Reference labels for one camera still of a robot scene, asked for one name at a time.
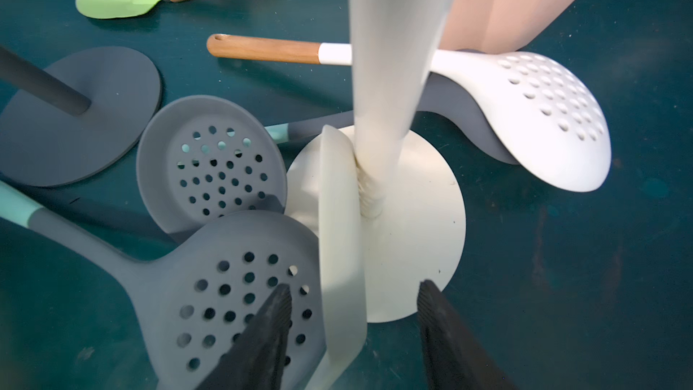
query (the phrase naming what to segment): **perforated hole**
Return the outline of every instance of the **perforated hole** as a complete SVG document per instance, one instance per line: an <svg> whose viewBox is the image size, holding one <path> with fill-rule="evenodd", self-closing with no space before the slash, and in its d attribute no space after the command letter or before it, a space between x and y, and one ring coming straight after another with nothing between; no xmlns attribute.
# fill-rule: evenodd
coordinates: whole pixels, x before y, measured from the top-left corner
<svg viewBox="0 0 693 390"><path fill-rule="evenodd" d="M180 317L183 319L187 319L191 316L193 316L193 313L195 313L195 308L191 305L185 305L182 308L180 308Z"/></svg>
<svg viewBox="0 0 693 390"><path fill-rule="evenodd" d="M195 282L195 290L197 292L202 292L209 286L209 283L201 278L199 281Z"/></svg>
<svg viewBox="0 0 693 390"><path fill-rule="evenodd" d="M193 337L188 334L188 333L182 333L178 335L178 338L176 339L176 343L178 346L181 348L185 348L190 341L193 340Z"/></svg>
<svg viewBox="0 0 693 390"><path fill-rule="evenodd" d="M200 367L200 359L195 357L191 358L190 361L188 361L188 369L190 371L195 371L197 368Z"/></svg>
<svg viewBox="0 0 693 390"><path fill-rule="evenodd" d="M216 311L213 308L206 308L204 310L204 313L202 314L202 317L206 320L209 321L214 318L214 315L216 315Z"/></svg>

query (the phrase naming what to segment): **gray slotted spoon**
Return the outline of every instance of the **gray slotted spoon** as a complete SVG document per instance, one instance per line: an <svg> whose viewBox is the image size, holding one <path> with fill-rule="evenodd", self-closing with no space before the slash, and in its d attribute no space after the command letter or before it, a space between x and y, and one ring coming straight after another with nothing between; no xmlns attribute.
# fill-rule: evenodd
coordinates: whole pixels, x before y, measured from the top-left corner
<svg viewBox="0 0 693 390"><path fill-rule="evenodd" d="M279 283L289 284L293 297L282 389L294 388L325 350L317 237L288 216L230 214L149 263L2 182L0 217L63 244L123 285L159 389L191 390L202 382Z"/></svg>
<svg viewBox="0 0 693 390"><path fill-rule="evenodd" d="M222 215L286 206L286 169L270 135L246 109L209 95L154 115L137 150L137 185L152 219L178 242Z"/></svg>

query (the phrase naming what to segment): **teal surface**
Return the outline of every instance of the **teal surface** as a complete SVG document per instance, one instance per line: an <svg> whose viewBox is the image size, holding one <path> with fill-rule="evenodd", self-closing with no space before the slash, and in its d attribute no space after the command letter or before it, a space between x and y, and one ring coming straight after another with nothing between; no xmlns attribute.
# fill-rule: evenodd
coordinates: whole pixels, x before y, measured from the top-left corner
<svg viewBox="0 0 693 390"><path fill-rule="evenodd" d="M217 59L208 35L348 41L347 0L190 0L95 21L74 0L3 0L0 43L45 67L78 50L137 49L164 103L204 93L264 125L351 108L348 68ZM613 166L595 192L551 187L475 149L447 120L412 128L457 176L468 224L444 290L527 390L693 389L693 0L576 0L528 48L600 100ZM14 89L0 82L0 107ZM286 164L306 142L282 144ZM135 150L71 186L20 189L134 257L174 244L147 215ZM134 311L107 273L0 221L0 388L154 389ZM414 316L369 325L336 389L422 389Z"/></svg>

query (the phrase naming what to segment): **gray handle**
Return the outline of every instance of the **gray handle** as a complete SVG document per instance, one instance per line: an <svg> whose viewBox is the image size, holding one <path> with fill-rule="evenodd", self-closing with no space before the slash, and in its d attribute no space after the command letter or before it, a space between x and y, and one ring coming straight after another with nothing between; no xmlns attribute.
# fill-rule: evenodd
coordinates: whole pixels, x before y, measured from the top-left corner
<svg viewBox="0 0 693 390"><path fill-rule="evenodd" d="M0 79L72 116L91 105L89 98L0 45Z"/></svg>

